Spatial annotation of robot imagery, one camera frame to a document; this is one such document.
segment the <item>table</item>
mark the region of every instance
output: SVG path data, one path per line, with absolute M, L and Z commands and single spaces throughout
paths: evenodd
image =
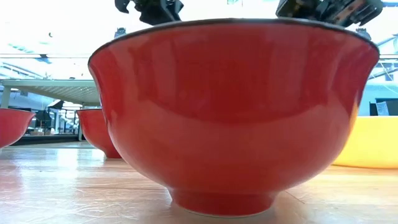
M 100 98 L 93 80 L 3 80 L 1 108 L 8 108 L 11 88 L 36 93 L 83 106 L 99 106 Z
M 18 223 L 397 223 L 398 170 L 331 166 L 249 218 L 210 218 L 97 149 L 9 147 L 0 153 L 0 217 Z

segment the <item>dark bowl rim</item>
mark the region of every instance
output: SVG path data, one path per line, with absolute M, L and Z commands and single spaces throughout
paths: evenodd
M 13 110 L 13 111 L 24 112 L 24 113 L 30 113 L 30 114 L 36 115 L 36 113 L 30 112 L 30 111 L 24 111 L 24 110 L 14 109 L 14 108 L 0 108 L 0 110 Z
M 102 111 L 102 108 L 88 108 L 88 109 L 80 109 L 80 110 L 76 110 L 76 112 L 81 112 L 81 111 L 90 111 L 90 110 L 95 110 L 95 111 L 101 110 L 101 111 Z
M 138 30 L 135 32 L 131 32 L 126 35 L 122 35 L 116 39 L 113 39 L 105 44 L 103 44 L 101 47 L 97 48 L 91 56 L 88 58 L 87 64 L 89 65 L 91 62 L 91 59 L 101 50 L 104 48 L 108 47 L 109 45 L 131 38 L 135 37 L 138 35 L 142 34 L 148 34 L 151 32 L 156 32 L 164 29 L 170 29 L 170 28 L 176 28 L 176 27 L 186 27 L 186 26 L 203 26 L 203 25 L 212 25 L 212 24 L 233 24 L 233 23 L 261 23 L 261 24 L 297 24 L 301 26 L 310 26 L 310 27 L 317 27 L 317 28 L 322 28 L 322 29 L 327 29 L 327 30 L 333 30 L 337 32 L 342 32 L 344 34 L 352 35 L 356 38 L 359 38 L 366 43 L 368 43 L 371 47 L 375 48 L 377 53 L 380 55 L 380 50 L 377 47 L 377 45 L 372 42 L 371 40 L 353 32 L 350 30 L 345 29 L 344 27 L 341 26 L 336 26 L 333 24 L 329 24 L 326 22 L 319 22 L 319 21 L 311 21 L 308 19 L 292 19 L 292 18 L 278 18 L 278 19 L 247 19 L 247 18 L 222 18 L 222 19 L 204 19 L 204 20 L 194 20 L 194 21 L 178 21 L 178 22 L 168 22 L 165 24 L 157 25 L 154 27 Z

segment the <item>bowl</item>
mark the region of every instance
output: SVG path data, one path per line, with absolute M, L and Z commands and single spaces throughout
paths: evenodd
M 23 137 L 35 115 L 28 111 L 1 108 L 0 149 L 14 144 Z
M 334 165 L 398 169 L 396 116 L 360 116 Z
M 212 19 L 122 36 L 88 66 L 126 162 L 187 210 L 241 217 L 334 161 L 378 58 L 324 23 Z
M 78 110 L 81 130 L 86 140 L 95 148 L 103 151 L 110 159 L 120 159 L 121 156 L 113 146 L 108 134 L 104 115 L 101 109 Z

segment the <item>bowl base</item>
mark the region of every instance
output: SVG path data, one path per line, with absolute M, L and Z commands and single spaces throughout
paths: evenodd
M 103 152 L 107 159 L 122 159 L 122 157 L 116 150 L 114 150 L 114 152 L 107 152 L 107 151 L 103 151 Z
M 219 218 L 242 218 L 258 215 L 271 207 L 269 194 L 215 194 L 169 190 L 174 203 L 188 212 Z

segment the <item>yellow bowl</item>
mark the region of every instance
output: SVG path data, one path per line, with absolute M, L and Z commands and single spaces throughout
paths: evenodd
M 398 116 L 360 116 L 333 165 L 398 169 Z

